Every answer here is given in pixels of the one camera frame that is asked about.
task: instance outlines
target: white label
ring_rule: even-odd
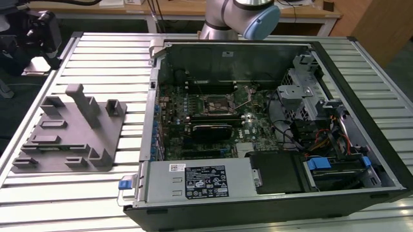
[[[126,13],[133,13],[133,14],[143,14],[143,11],[126,11]]]
[[[168,165],[168,171],[169,172],[183,172],[185,170],[185,164],[184,163],[171,163]]]
[[[221,52],[221,57],[232,57],[233,52]]]

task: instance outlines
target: warning label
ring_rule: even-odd
[[[185,197],[188,199],[228,196],[224,166],[185,168]]]

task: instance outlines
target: cable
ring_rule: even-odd
[[[58,2],[58,3],[65,3],[70,5],[77,5],[77,6],[93,6],[97,3],[101,2],[101,0],[93,0],[93,1],[76,1],[76,0],[30,0],[30,1],[48,1],[48,2]]]
[[[152,16],[155,24],[156,24],[156,28],[160,31],[160,33],[165,33],[164,27],[161,28],[160,25],[159,25],[159,21],[157,21],[157,18],[156,18],[155,4],[153,4],[152,0],[148,0],[148,6],[149,6],[151,16]]]
[[[322,131],[328,131],[328,129],[322,129],[322,130],[319,130],[319,131],[316,132],[316,134],[315,134],[315,143],[316,143],[316,140],[318,140],[319,132],[322,132]]]
[[[165,25],[164,25],[164,24],[167,24],[167,22],[165,22],[165,20],[163,19],[163,15],[161,15],[161,11],[160,11],[160,6],[159,6],[159,1],[157,1],[157,0],[156,0],[156,6],[157,6],[159,15],[160,15],[163,30],[164,30],[164,33],[165,33],[167,30],[165,30]]]
[[[351,154],[351,151],[350,151],[350,146],[351,146],[350,139],[348,139],[348,137],[344,134],[339,134],[339,135],[346,139],[347,155],[350,155]]]
[[[294,9],[294,23],[296,23],[296,13],[295,13],[295,6],[302,6],[302,4],[291,4],[290,2],[286,1],[287,4],[282,3],[279,0],[276,2],[283,5],[283,6],[291,6]]]

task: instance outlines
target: slotted aluminum surface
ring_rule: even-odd
[[[10,160],[0,178],[0,183],[4,180],[0,189],[0,231],[141,231],[116,204],[117,180],[137,171],[149,79],[148,44],[152,38],[159,37],[149,34],[85,33],[69,47],[68,58],[46,95],[57,95],[68,102],[70,98],[62,94],[66,84],[82,83],[85,95],[94,96],[97,101],[118,99],[126,102],[128,114],[118,140],[116,166],[106,173],[14,174],[9,172],[9,167],[18,149],[4,154],[10,156]],[[173,34],[168,38],[195,39],[196,36]],[[356,44],[346,38],[328,37],[278,36],[268,39],[316,40],[322,43],[395,151],[413,170],[411,104],[405,101],[405,95],[382,70],[370,60],[366,61],[366,54],[356,50]],[[331,84],[326,84],[335,95]],[[24,143],[40,113],[37,109],[16,147]],[[197,231],[411,231],[411,215],[413,198],[406,198],[374,205],[347,217]]]

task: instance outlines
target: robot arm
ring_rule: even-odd
[[[21,75],[33,57],[42,57],[52,70],[60,67],[57,19],[49,11],[30,11],[24,5],[30,1],[90,6],[101,0],[0,0],[0,68],[14,76]]]
[[[207,0],[205,24],[200,39],[264,39],[274,30],[280,16],[274,0]]]

